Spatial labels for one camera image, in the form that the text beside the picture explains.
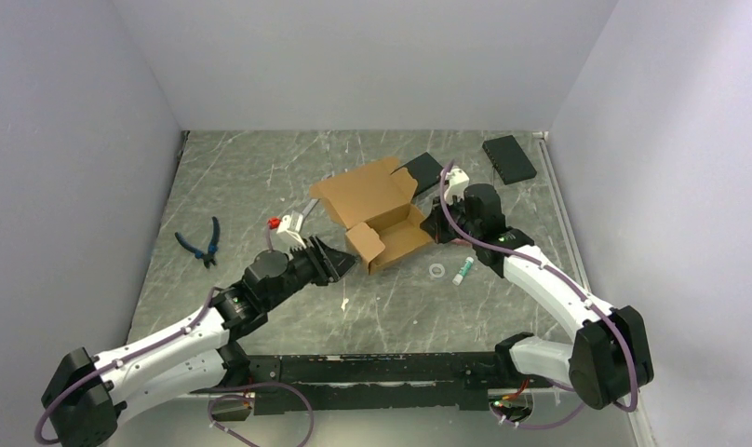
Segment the brown cardboard box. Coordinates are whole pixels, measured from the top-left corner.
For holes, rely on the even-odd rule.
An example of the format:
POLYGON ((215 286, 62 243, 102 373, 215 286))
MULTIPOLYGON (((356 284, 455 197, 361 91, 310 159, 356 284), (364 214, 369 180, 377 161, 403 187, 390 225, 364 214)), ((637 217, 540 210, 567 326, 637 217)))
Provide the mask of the brown cardboard box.
POLYGON ((374 275, 432 244, 412 203, 418 181, 394 156, 321 180, 309 194, 343 227, 346 246, 374 275))

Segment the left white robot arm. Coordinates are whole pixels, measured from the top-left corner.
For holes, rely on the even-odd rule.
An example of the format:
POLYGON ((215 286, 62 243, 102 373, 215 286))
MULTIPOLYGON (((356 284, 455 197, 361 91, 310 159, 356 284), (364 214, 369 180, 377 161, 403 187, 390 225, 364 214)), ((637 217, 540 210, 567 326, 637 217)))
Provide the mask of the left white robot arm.
POLYGON ((253 384, 238 343, 307 285, 325 287, 356 265, 354 254, 309 237, 289 252, 261 251, 237 282, 214 287, 191 315, 135 343, 65 355, 41 398, 41 445, 99 446, 126 419, 179 395, 253 384))

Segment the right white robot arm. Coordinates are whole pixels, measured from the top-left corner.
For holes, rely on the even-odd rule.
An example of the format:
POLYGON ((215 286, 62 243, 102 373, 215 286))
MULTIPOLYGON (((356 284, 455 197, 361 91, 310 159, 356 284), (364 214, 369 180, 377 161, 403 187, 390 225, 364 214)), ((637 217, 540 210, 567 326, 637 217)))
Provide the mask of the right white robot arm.
POLYGON ((643 317, 587 291, 508 225, 492 185, 443 182, 421 228, 438 244, 469 242, 481 264, 527 293, 569 336, 560 343, 524 332, 500 342, 493 364, 500 383, 517 386, 539 376, 593 409, 636 409, 640 389, 654 378, 643 317))

